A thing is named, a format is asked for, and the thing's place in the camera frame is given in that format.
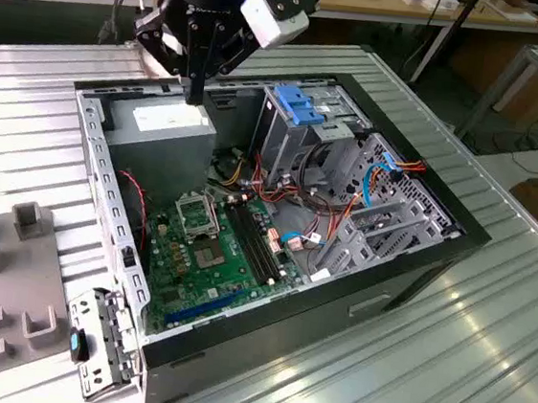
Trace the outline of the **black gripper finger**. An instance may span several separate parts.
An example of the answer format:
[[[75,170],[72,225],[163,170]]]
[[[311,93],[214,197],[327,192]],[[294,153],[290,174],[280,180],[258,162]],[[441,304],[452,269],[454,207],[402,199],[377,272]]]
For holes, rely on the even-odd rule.
[[[184,8],[160,6],[138,18],[134,35],[142,47],[171,75],[185,78],[186,103],[196,105],[201,65],[201,25],[188,20]]]
[[[203,102],[204,84],[218,74],[229,74],[252,52],[258,41],[248,25],[216,21],[200,74],[197,75],[195,105]]]

